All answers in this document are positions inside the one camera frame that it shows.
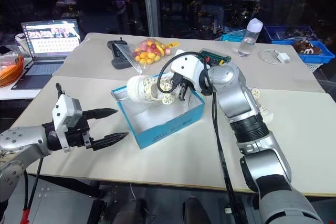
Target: laptop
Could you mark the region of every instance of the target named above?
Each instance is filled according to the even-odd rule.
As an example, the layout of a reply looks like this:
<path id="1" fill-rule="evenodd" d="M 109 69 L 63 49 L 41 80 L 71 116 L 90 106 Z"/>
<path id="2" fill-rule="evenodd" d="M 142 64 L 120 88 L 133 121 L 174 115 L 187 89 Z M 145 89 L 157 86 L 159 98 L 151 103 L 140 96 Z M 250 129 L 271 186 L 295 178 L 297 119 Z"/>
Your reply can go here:
<path id="1" fill-rule="evenodd" d="M 21 23 L 32 56 L 32 65 L 12 87 L 13 90 L 41 89 L 65 58 L 80 44 L 75 19 Z"/>

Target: silver robotic arm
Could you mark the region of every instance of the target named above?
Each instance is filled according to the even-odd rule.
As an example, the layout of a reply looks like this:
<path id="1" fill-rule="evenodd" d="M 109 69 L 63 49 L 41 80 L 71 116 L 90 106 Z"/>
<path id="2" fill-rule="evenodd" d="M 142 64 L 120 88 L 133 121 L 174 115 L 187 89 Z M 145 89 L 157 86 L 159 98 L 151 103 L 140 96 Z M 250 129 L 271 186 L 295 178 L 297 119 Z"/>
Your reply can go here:
<path id="1" fill-rule="evenodd" d="M 77 99 L 65 95 L 61 86 L 53 109 L 53 122 L 40 126 L 15 127 L 0 134 L 0 223 L 4 211 L 24 170 L 36 160 L 72 146 L 85 146 L 94 151 L 111 146 L 128 135 L 113 133 L 94 141 L 89 134 L 89 119 L 100 119 L 117 112 L 114 109 L 83 111 Z"/>
<path id="2" fill-rule="evenodd" d="M 172 62 L 172 70 L 183 76 L 202 93 L 210 87 L 237 138 L 243 157 L 240 165 L 247 186 L 259 193 L 261 219 L 266 224 L 323 223 L 304 195 L 294 189 L 289 164 L 272 131 L 267 129 L 259 107 L 246 87 L 240 69 L 232 63 L 207 69 L 186 55 Z"/>

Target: laptop keyboard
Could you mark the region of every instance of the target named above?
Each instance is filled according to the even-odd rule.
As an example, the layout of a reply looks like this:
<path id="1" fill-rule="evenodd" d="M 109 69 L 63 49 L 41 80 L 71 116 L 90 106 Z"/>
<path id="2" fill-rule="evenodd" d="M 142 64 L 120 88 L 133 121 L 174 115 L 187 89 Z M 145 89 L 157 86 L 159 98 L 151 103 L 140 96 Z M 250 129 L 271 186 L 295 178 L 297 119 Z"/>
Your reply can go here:
<path id="1" fill-rule="evenodd" d="M 57 71 L 62 63 L 60 64 L 33 64 L 31 68 L 26 73 L 27 76 L 42 76 L 51 75 Z"/>

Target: clear plastic bottle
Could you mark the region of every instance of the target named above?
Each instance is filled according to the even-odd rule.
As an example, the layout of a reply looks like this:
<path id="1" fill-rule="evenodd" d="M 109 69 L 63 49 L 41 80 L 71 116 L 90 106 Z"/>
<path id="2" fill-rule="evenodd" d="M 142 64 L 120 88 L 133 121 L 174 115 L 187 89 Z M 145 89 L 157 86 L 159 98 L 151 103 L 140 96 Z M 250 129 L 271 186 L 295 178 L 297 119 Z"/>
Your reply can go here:
<path id="1" fill-rule="evenodd" d="M 251 54 L 253 46 L 257 41 L 261 29 L 263 28 L 262 26 L 263 23 L 256 18 L 252 19 L 248 23 L 244 38 L 238 48 L 239 56 L 247 57 Z"/>

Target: laptop screen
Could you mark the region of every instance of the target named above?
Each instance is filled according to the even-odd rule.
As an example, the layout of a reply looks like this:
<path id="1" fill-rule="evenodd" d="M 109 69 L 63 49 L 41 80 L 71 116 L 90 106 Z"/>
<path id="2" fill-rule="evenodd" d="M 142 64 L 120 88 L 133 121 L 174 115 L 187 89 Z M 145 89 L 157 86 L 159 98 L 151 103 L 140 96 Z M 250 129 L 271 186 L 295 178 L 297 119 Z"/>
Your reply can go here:
<path id="1" fill-rule="evenodd" d="M 80 44 L 75 19 L 21 23 L 30 54 L 38 58 L 65 58 Z"/>

